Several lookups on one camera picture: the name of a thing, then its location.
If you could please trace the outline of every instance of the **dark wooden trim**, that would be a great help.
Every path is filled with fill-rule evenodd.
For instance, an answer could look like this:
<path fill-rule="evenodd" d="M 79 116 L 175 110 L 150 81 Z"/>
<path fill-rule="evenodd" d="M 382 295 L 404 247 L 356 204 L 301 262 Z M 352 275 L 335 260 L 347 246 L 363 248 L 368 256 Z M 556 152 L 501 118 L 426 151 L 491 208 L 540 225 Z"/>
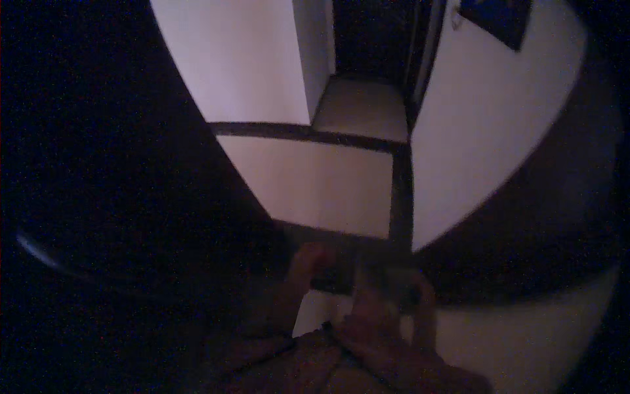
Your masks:
<path fill-rule="evenodd" d="M 441 22 L 437 28 L 437 32 L 435 33 L 436 37 L 435 41 L 433 42 L 433 46 L 430 48 L 432 55 L 428 65 L 427 77 L 424 81 L 422 81 L 422 89 L 418 101 L 413 100 L 413 92 L 411 92 L 410 96 L 405 96 L 408 102 L 408 104 L 405 105 L 405 108 L 407 108 L 407 124 L 409 125 L 409 133 L 413 132 L 413 128 L 416 125 L 416 120 L 418 119 L 418 115 L 420 114 L 420 108 L 422 108 L 422 103 L 425 99 L 425 93 L 427 92 L 427 86 L 429 84 L 429 80 L 431 79 L 431 73 L 433 72 L 433 64 L 435 63 L 435 58 L 437 56 L 437 49 L 440 45 L 440 39 L 442 38 L 442 29 L 444 28 L 444 16 L 446 15 L 447 1 L 433 0 L 434 5 L 437 5 L 437 3 L 440 3 L 440 14 L 438 18 Z"/>
<path fill-rule="evenodd" d="M 409 50 L 408 75 L 403 82 L 404 97 L 413 96 L 413 91 L 418 83 L 418 73 L 422 64 L 422 57 L 427 43 L 428 28 L 431 21 L 431 8 L 438 0 L 418 1 L 416 2 L 416 18 L 417 26 L 413 32 L 412 45 Z"/>
<path fill-rule="evenodd" d="M 407 86 L 407 83 L 409 81 L 409 73 L 411 71 L 411 65 L 414 63 L 414 57 L 417 53 L 415 49 L 416 49 L 416 44 L 418 42 L 417 40 L 418 25 L 420 22 L 420 7 L 422 4 L 419 0 L 413 0 L 413 2 L 414 2 L 414 5 L 413 5 L 413 10 L 411 12 L 411 19 L 413 20 L 413 22 L 411 22 L 411 30 L 409 32 L 409 35 L 410 35 L 409 51 L 408 51 L 407 59 L 405 60 L 404 76 L 403 76 L 403 82 L 402 82 L 403 87 Z"/>
<path fill-rule="evenodd" d="M 215 136 L 242 136 L 319 142 L 394 154 L 406 143 L 314 130 L 307 125 L 276 123 L 209 123 Z"/>
<path fill-rule="evenodd" d="M 392 202 L 389 240 L 411 251 L 413 237 L 413 169 L 411 148 L 405 146 L 393 154 Z"/>

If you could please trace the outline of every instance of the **floor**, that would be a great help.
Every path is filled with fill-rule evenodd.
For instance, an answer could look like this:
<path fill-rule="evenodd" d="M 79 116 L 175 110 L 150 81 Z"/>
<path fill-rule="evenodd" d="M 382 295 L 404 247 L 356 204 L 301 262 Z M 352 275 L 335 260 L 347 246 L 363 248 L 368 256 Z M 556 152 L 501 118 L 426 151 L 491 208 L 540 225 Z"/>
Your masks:
<path fill-rule="evenodd" d="M 331 79 L 313 122 L 317 131 L 407 142 L 403 97 L 391 85 Z"/>
<path fill-rule="evenodd" d="M 217 136 L 272 218 L 352 235 L 389 237 L 389 153 L 286 139 Z"/>

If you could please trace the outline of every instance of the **hand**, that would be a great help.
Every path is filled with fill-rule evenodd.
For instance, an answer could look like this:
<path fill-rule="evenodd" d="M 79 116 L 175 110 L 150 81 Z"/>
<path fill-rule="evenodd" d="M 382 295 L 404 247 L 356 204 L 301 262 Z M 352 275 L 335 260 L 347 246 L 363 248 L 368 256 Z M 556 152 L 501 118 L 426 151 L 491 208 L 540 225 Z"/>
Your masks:
<path fill-rule="evenodd" d="M 444 363 L 435 352 L 435 293 L 421 274 L 413 276 L 420 294 L 409 346 L 399 334 L 399 321 L 386 313 L 372 291 L 357 293 L 352 314 L 336 325 L 333 335 L 367 369 L 397 390 L 418 392 L 489 393 L 480 375 Z"/>
<path fill-rule="evenodd" d="M 285 282 L 304 295 L 311 289 L 311 280 L 335 264 L 335 253 L 322 243 L 305 243 L 291 260 Z"/>

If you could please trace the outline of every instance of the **finger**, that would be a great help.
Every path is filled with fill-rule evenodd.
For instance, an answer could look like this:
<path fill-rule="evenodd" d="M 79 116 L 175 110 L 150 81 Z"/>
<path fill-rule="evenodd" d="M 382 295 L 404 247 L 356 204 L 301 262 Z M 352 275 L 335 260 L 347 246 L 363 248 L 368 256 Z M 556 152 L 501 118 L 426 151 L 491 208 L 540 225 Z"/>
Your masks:
<path fill-rule="evenodd" d="M 321 245 L 315 242 L 307 242 L 303 243 L 302 246 L 298 249 L 298 251 L 293 256 L 293 261 L 295 262 L 303 262 L 312 256 L 314 252 L 317 251 L 318 248 L 321 248 Z"/>
<path fill-rule="evenodd" d="M 421 297 L 413 316 L 411 346 L 418 352 L 434 351 L 437 336 L 435 291 L 427 278 L 420 273 L 413 274 L 412 281 Z"/>
<path fill-rule="evenodd" d="M 311 267 L 315 273 L 333 267 L 336 263 L 336 253 L 333 249 L 324 244 L 319 244 L 313 253 L 313 261 Z"/>
<path fill-rule="evenodd" d="M 421 293 L 421 302 L 425 305 L 435 305 L 435 290 L 431 282 L 426 276 L 420 272 L 414 272 L 411 275 L 411 282 L 416 286 L 417 290 Z"/>
<path fill-rule="evenodd" d="M 386 344 L 357 340 L 356 336 L 350 333 L 346 327 L 333 330 L 333 336 L 341 346 L 350 351 L 372 373 L 385 380 L 396 377 L 396 360 L 390 355 Z"/>
<path fill-rule="evenodd" d="M 375 325 L 352 315 L 345 316 L 333 329 L 356 342 L 371 343 L 376 341 L 379 335 Z"/>
<path fill-rule="evenodd" d="M 380 294 L 373 289 L 357 289 L 352 315 L 359 316 L 372 324 L 381 324 L 389 316 L 387 304 Z"/>

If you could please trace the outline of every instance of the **framed picture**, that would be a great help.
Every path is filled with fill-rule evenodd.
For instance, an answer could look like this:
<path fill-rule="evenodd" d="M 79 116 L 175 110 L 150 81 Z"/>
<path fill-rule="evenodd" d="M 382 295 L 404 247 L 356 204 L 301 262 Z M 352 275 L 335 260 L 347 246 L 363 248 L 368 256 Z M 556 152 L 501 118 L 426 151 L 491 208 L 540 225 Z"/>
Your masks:
<path fill-rule="evenodd" d="M 459 13 L 519 52 L 532 0 L 462 0 Z"/>

